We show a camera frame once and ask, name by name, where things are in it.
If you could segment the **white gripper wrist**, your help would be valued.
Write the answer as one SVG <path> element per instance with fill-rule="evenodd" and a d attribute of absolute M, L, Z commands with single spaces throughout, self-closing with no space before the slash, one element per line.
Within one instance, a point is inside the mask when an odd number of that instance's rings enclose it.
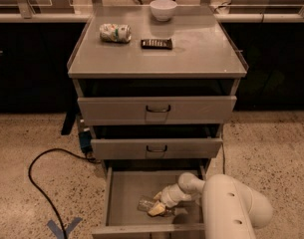
<path fill-rule="evenodd" d="M 148 211 L 148 215 L 155 217 L 165 212 L 165 207 L 173 208 L 177 206 L 181 201 L 190 201 L 191 195 L 184 193 L 178 184 L 169 185 L 162 191 L 158 192 L 154 197 L 157 201 L 153 207 Z"/>

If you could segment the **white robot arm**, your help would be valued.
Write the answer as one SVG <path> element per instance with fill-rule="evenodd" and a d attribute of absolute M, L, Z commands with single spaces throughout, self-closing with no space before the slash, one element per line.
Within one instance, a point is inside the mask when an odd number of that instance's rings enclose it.
<path fill-rule="evenodd" d="M 273 216 L 268 198 L 239 180 L 225 174 L 202 180 L 189 172 L 153 198 L 148 215 L 164 214 L 196 196 L 201 198 L 205 239 L 256 239 L 254 229 L 267 226 Z"/>

